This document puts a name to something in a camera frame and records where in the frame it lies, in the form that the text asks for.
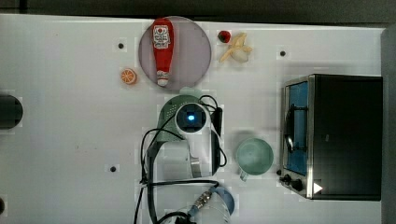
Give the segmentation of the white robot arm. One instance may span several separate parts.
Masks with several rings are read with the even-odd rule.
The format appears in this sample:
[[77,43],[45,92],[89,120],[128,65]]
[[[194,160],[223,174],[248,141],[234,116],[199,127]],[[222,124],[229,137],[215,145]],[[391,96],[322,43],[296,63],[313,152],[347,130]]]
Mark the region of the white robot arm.
[[221,148],[222,109],[209,111],[200,101],[166,103],[142,162],[151,221],[159,224],[154,204],[158,186],[203,183],[227,163]]

